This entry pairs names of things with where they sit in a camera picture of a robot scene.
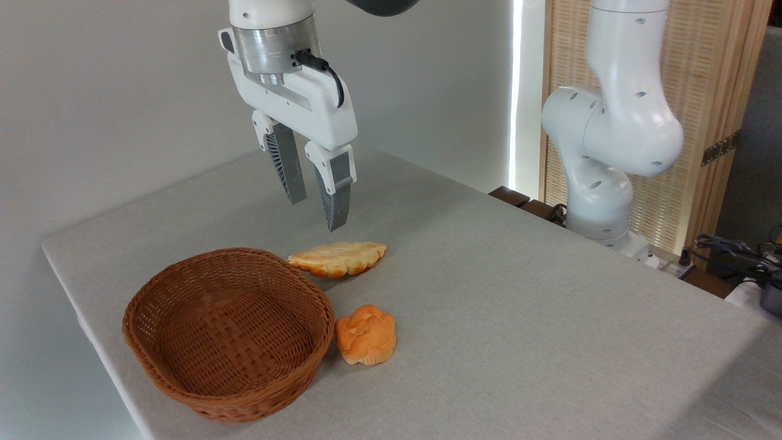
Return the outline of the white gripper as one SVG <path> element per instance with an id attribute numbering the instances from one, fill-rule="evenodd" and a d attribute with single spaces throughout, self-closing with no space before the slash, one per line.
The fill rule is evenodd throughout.
<path id="1" fill-rule="evenodd" d="M 313 141 L 305 145 L 305 155 L 315 170 L 327 228 L 335 231 L 348 220 L 350 186 L 357 181 L 354 151 L 347 143 L 358 130 L 347 85 L 310 67 L 285 73 L 283 84 L 257 83 L 245 75 L 233 37 L 230 28 L 219 31 L 223 49 L 233 47 L 227 62 L 238 93 L 256 109 L 252 123 L 261 149 L 270 154 L 290 203 L 298 204 L 307 193 L 294 131 Z"/>

